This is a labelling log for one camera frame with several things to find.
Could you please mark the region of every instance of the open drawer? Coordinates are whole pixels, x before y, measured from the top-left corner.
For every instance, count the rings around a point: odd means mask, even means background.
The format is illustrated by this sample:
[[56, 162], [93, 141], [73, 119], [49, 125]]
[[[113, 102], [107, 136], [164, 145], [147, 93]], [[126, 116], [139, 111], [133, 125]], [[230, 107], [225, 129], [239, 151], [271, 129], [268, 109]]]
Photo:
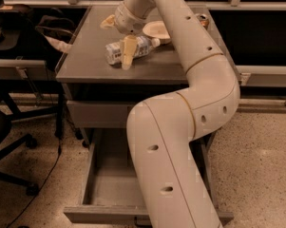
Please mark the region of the open drawer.
[[94, 130], [82, 196], [64, 213], [73, 223], [150, 224], [125, 128]]

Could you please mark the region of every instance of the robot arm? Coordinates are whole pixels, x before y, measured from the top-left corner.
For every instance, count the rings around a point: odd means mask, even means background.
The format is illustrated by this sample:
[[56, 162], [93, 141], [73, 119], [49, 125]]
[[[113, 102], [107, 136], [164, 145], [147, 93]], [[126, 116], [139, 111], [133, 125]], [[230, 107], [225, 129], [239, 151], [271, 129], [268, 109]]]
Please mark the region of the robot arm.
[[115, 26], [139, 33], [157, 7], [189, 87], [144, 100], [127, 121], [130, 153], [154, 228], [222, 227], [189, 143], [226, 124], [238, 108], [236, 75], [183, 0], [124, 0]]

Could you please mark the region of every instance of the black cable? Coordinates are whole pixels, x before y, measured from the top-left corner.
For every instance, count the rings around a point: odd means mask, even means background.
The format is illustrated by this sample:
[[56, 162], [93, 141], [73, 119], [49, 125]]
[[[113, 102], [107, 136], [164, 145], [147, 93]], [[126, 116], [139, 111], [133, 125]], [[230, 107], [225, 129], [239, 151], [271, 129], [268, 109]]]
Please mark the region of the black cable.
[[[55, 169], [56, 165], [57, 165], [57, 162], [59, 161], [60, 159], [60, 156], [61, 156], [61, 153], [62, 153], [62, 147], [61, 147], [61, 140], [59, 140], [59, 143], [58, 143], [58, 150], [57, 150], [57, 159], [56, 159], [56, 162], [54, 163], [54, 165], [51, 167], [50, 171], [48, 172], [48, 175], [47, 177], [45, 178], [44, 182], [42, 183], [40, 189], [39, 189], [39, 193], [41, 192], [41, 190], [43, 189], [44, 185], [46, 184], [50, 174], [52, 173], [52, 171]], [[16, 221], [18, 220], [24, 213], [25, 211], [29, 208], [29, 206], [33, 203], [33, 201], [38, 197], [38, 195], [34, 196], [31, 201], [27, 204], [27, 206], [20, 212], [20, 214], [11, 222], [7, 225], [6, 228], [9, 228], [11, 227], [11, 225]]]

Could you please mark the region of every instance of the speckled floor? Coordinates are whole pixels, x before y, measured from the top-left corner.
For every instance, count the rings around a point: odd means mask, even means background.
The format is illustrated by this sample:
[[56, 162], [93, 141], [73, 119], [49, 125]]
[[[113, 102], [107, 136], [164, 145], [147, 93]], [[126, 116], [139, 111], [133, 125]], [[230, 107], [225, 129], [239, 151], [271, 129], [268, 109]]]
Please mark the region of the speckled floor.
[[[38, 147], [18, 148], [0, 162], [0, 169], [41, 186], [58, 155], [54, 131], [54, 116], [15, 122], [1, 146], [29, 132]], [[67, 219], [63, 209], [79, 201], [88, 150], [66, 120], [61, 147], [60, 159], [40, 194], [10, 227], [123, 227], [72, 224]], [[261, 104], [242, 104], [232, 121], [218, 131], [209, 158], [219, 208], [235, 216], [226, 228], [286, 228], [286, 110], [281, 103], [270, 110]], [[7, 227], [31, 200], [25, 188], [0, 182], [0, 228]]]

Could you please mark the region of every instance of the black chair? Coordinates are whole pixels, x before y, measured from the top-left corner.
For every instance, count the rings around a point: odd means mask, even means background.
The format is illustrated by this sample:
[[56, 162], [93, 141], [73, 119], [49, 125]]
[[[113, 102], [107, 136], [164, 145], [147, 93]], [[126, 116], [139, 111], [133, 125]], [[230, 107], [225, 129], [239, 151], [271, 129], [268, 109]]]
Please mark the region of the black chair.
[[[11, 121], [9, 120], [6, 114], [0, 111], [0, 143], [8, 136], [10, 130], [11, 130]], [[26, 134], [19, 140], [11, 143], [10, 145], [0, 150], [0, 161], [3, 158], [5, 158], [10, 152], [19, 147], [22, 143], [26, 143], [27, 147], [29, 148], [34, 148], [37, 145], [37, 141], [33, 139], [30, 134]], [[7, 181], [17, 185], [26, 186], [27, 195], [29, 196], [35, 196], [39, 192], [38, 184], [2, 172], [0, 172], [0, 181]]]

